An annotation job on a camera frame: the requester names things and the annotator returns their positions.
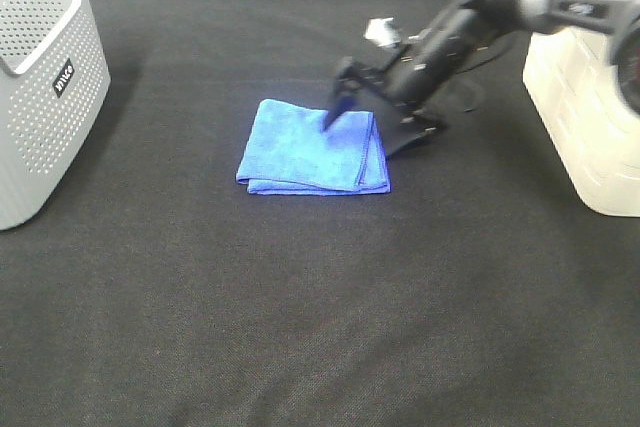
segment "basket label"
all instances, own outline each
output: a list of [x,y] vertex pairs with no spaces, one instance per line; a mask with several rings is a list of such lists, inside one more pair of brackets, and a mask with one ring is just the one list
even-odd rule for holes
[[69,82],[73,78],[73,74],[76,73],[76,69],[73,68],[73,64],[71,63],[71,59],[67,59],[62,67],[62,70],[56,77],[56,80],[53,81],[53,90],[58,96],[58,98],[62,97],[64,91],[67,89]]

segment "black cloth surface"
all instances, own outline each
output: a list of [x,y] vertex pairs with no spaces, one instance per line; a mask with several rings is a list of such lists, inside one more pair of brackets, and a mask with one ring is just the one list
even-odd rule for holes
[[113,82],[0,234],[0,425],[640,425],[640,220],[577,197],[521,73],[393,192],[236,185],[257,105],[322,106],[367,19],[447,0],[91,0]]

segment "white bin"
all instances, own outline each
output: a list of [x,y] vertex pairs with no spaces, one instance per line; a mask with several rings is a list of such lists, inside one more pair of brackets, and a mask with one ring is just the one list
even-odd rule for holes
[[606,215],[640,216],[640,115],[624,101],[609,39],[579,28],[534,34],[524,83],[580,198]]
[[0,0],[0,230],[36,214],[110,77],[89,0]]

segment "gray plastic basket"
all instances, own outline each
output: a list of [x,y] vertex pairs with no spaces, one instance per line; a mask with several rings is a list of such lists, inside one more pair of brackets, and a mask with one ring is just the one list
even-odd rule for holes
[[44,205],[109,83],[89,0],[0,0],[0,230]]

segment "towel fold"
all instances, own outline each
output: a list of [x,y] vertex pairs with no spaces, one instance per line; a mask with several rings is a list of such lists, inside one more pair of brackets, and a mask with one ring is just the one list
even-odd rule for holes
[[390,192],[373,113],[346,112],[324,132],[325,115],[325,110],[262,101],[236,180],[262,195]]

